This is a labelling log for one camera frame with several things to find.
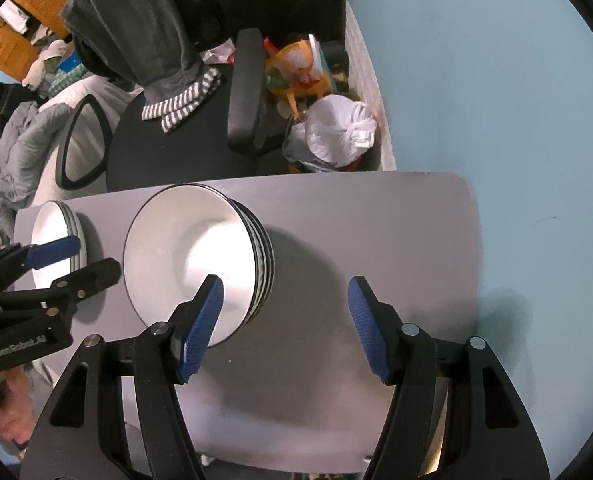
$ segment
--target chair seat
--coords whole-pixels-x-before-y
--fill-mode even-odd
[[[217,65],[223,81],[168,135],[161,120],[142,121],[142,93],[126,108],[108,156],[108,191],[254,176],[257,160],[233,152],[227,140],[233,68]]]

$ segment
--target person's arm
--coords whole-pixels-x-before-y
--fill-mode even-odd
[[[22,368],[4,372],[4,399],[0,405],[0,436],[23,444],[30,439],[34,429],[30,381]]]

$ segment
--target gray table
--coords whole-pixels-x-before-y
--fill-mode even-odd
[[[208,182],[266,226],[276,279],[259,316],[210,349],[177,389],[195,447],[230,462],[289,471],[361,470],[393,390],[368,367],[347,310],[347,284],[365,275],[402,319],[462,341],[475,323],[478,216],[451,174],[283,175]],[[161,188],[70,200],[91,261],[122,261],[129,225]],[[16,241],[30,242],[38,208],[19,212]],[[20,288],[33,288],[30,274]],[[81,303],[74,345],[46,362],[64,370],[84,336],[139,334],[144,324],[123,281]],[[126,420],[138,425],[125,380]]]

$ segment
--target green plaid cloth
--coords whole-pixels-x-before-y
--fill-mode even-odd
[[[76,83],[83,79],[83,77],[88,73],[88,69],[84,67],[82,64],[70,70],[70,72],[63,72],[59,70],[56,73],[56,77],[48,90],[48,97],[51,99],[59,92],[68,88],[68,86]]]

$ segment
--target trash bag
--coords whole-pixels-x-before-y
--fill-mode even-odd
[[[305,142],[316,158],[343,168],[374,146],[376,131],[368,105],[329,95],[307,111]]]

